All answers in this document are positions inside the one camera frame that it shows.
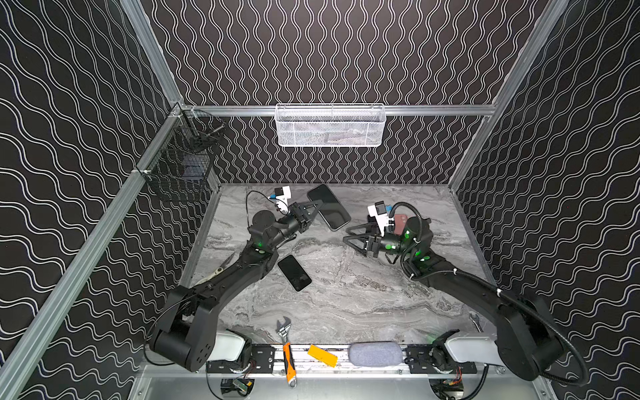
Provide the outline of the pink phone case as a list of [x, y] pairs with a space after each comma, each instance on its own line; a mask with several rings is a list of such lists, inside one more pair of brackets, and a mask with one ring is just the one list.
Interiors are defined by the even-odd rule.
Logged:
[[405, 227], [406, 227], [406, 224], [407, 224], [407, 221], [408, 221], [408, 215], [403, 214], [403, 213], [396, 213], [394, 215], [393, 221], [394, 221], [394, 230], [393, 230], [393, 232], [396, 235], [405, 235], [405, 233], [406, 233]]

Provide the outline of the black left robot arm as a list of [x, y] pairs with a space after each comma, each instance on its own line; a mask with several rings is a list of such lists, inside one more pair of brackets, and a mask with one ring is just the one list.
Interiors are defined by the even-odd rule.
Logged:
[[307, 231], [322, 206], [321, 200], [292, 203], [281, 218], [269, 210], [255, 213], [248, 226], [250, 238], [231, 266], [203, 283], [169, 293], [148, 339], [150, 350], [190, 372], [205, 365], [217, 341], [221, 311], [269, 274], [278, 249]]

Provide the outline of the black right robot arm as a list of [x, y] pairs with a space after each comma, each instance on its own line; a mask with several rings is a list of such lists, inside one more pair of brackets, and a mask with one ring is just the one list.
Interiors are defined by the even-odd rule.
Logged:
[[498, 359], [519, 378], [568, 386], [588, 382], [588, 366], [540, 298], [527, 299], [468, 273], [431, 247], [429, 219], [412, 217], [400, 234], [374, 221], [348, 228], [343, 242], [367, 258], [385, 253], [412, 282], [444, 292], [481, 313], [496, 328]]

